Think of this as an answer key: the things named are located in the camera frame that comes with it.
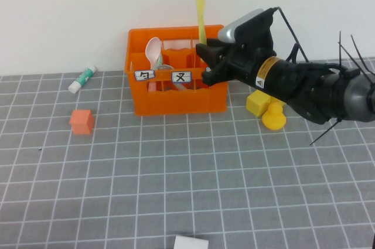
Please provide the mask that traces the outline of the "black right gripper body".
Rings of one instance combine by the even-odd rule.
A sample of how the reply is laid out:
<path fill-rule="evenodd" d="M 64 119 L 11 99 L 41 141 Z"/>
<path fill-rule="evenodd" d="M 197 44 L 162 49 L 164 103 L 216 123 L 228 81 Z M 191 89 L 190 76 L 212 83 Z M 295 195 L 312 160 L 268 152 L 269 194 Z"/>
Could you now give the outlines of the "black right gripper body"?
<path fill-rule="evenodd" d="M 241 45 L 229 47 L 219 70 L 218 81 L 237 80 L 255 87 L 255 79 L 261 65 L 275 56 L 274 42 L 270 33 L 262 34 Z"/>

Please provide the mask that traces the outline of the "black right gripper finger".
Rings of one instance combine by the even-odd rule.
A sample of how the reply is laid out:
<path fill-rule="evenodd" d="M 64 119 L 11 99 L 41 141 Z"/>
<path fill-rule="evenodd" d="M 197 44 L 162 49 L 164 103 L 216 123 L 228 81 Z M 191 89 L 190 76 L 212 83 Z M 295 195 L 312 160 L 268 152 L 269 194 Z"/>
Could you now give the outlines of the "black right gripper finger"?
<path fill-rule="evenodd" d="M 216 66 L 213 69 L 206 67 L 205 71 L 202 72 L 202 82 L 207 86 L 230 80 L 234 80 L 234 75 L 228 65 Z"/>
<path fill-rule="evenodd" d="M 219 39 L 207 38 L 207 43 L 197 43 L 196 54 L 208 65 L 216 66 L 220 56 L 225 55 L 231 48 L 231 43 L 222 42 Z"/>

